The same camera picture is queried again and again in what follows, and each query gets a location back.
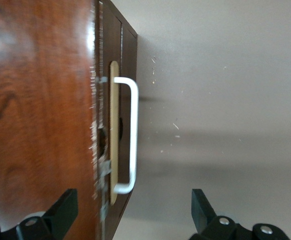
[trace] handle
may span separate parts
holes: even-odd
[[[113,190],[116,194],[128,194],[134,188],[137,177],[139,89],[137,83],[127,77],[117,76],[113,81],[116,84],[126,84],[131,90],[129,183],[117,183]]]

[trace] silver bolt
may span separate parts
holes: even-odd
[[[261,226],[261,231],[265,234],[273,234],[274,232],[272,231],[272,229],[268,226]]]
[[[32,219],[30,219],[29,221],[27,221],[25,225],[26,225],[27,227],[29,227],[29,226],[32,226],[32,225],[36,224],[37,221],[38,221],[37,218],[32,218]]]
[[[226,219],[225,217],[221,217],[219,219],[219,222],[222,224],[222,225],[229,225],[230,224],[230,221],[228,219]]]

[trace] cabinet door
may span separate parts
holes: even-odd
[[[90,0],[0,0],[3,231],[76,188],[79,214],[65,239],[98,238],[94,5]]]
[[[137,34],[124,19],[116,7],[109,1],[100,1],[100,31],[103,36],[100,41],[101,59],[100,65],[103,66],[103,76],[109,77],[109,69],[112,61],[117,61],[120,68],[120,76],[129,77],[133,80],[137,75]],[[109,135],[109,83],[104,84],[104,129]],[[130,105],[131,93],[128,86],[120,85],[119,97],[119,117],[122,123],[122,137],[119,141],[118,154],[118,182],[129,182],[129,152],[130,152]],[[115,204],[109,206],[105,219],[105,239],[111,240],[115,234],[120,219],[124,213],[125,207],[129,201],[131,193],[119,194]]]

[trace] scratch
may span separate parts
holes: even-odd
[[[176,127],[176,129],[178,129],[178,130],[179,130],[178,126],[177,126],[177,125],[175,125],[175,123],[173,123],[173,125]]]

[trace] gray wall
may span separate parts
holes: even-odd
[[[140,89],[138,179],[115,239],[187,239],[192,188],[291,238],[291,1],[113,3],[139,34]]]

